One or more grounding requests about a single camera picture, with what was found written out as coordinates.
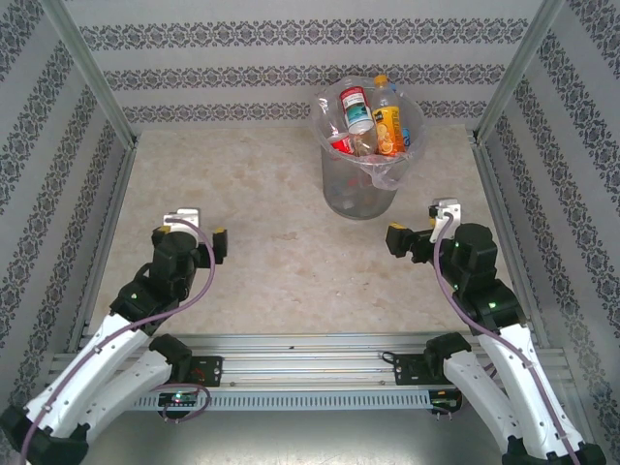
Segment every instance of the patterned wallpaper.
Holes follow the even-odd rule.
[[[136,132],[307,124],[321,87],[379,73],[407,87],[432,123],[474,127],[541,0],[437,3],[67,6]]]
[[[528,278],[620,463],[620,2],[567,1],[487,141]]]
[[[124,150],[39,3],[0,0],[0,16],[3,410],[67,347]]]

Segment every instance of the clear plastic bag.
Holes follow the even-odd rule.
[[[384,157],[383,155],[355,157],[342,153],[329,144],[327,137],[331,135],[324,134],[321,129],[325,124],[321,120],[324,113],[321,110],[319,101],[327,100],[331,105],[338,105],[342,108],[340,93],[348,87],[343,84],[345,79],[350,79],[348,80],[349,85],[351,85],[350,82],[352,81],[354,85],[362,86],[366,93],[366,98],[369,101],[371,100],[372,93],[375,89],[371,77],[344,77],[327,87],[316,96],[311,104],[311,127],[315,137],[321,144],[323,150],[329,154],[329,159],[331,161],[354,164],[361,171],[370,175],[372,185],[377,189],[396,191],[406,182],[408,177],[407,174],[412,172],[411,166],[424,153],[426,145],[424,113],[413,98],[405,91],[397,89],[396,95],[398,95],[399,98],[401,128],[409,132],[410,143],[407,147],[407,151],[404,153],[399,152],[395,157]]]

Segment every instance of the red object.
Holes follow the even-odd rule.
[[[353,94],[361,94],[364,98],[364,103],[366,104],[367,107],[369,107],[368,100],[366,100],[366,93],[364,92],[364,88],[359,85],[356,85],[354,87],[349,87],[348,89],[345,89],[342,92],[340,92],[340,100],[344,100]]]
[[[354,153],[348,134],[336,134],[335,136],[327,139],[327,141],[333,148],[340,152],[347,153],[349,155]]]

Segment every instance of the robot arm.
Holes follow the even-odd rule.
[[[165,225],[151,237],[152,263],[120,290],[87,346],[44,392],[24,408],[10,406],[0,416],[0,426],[15,450],[29,442],[27,459],[33,465],[79,464],[88,443],[142,394],[162,384],[182,383],[188,376],[191,351],[163,335],[129,370],[110,381],[170,311],[181,310],[179,303],[189,296],[197,268],[211,267],[211,257],[217,264],[226,257],[226,231],[213,235],[214,254],[209,256],[193,228],[166,225],[168,220],[197,228],[199,212],[182,208],[164,217]]]
[[[585,444],[562,410],[541,369],[516,296],[496,278],[497,246],[491,231],[477,224],[461,225],[460,215],[456,199],[435,200],[429,207],[433,230],[413,232],[392,224],[387,246],[396,257],[412,252],[414,263],[433,263],[434,243],[443,239],[438,245],[439,272],[453,290],[451,299],[464,315],[461,318],[472,322],[466,321],[468,325],[499,336],[490,337],[472,328],[495,365],[508,397],[481,369],[469,344],[458,333],[428,341],[424,355],[429,364],[434,364],[431,372],[445,375],[469,399],[505,453],[505,465],[571,464],[577,463],[575,460],[582,465],[605,464],[601,448]],[[546,399],[534,376],[540,380]],[[551,412],[558,418],[555,424]],[[560,428],[564,437],[558,433]]]

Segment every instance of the marble floor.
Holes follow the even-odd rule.
[[[462,126],[432,127],[424,157],[379,218],[352,221],[323,197],[318,143],[305,128],[146,131],[123,202],[90,328],[152,256],[164,213],[201,209],[229,230],[229,256],[205,298],[159,333],[336,333],[464,329],[430,265],[397,260],[388,224],[428,228],[433,198],[457,197],[463,221],[492,228]],[[509,283],[503,258],[499,277]],[[199,270],[194,292],[206,277]]]

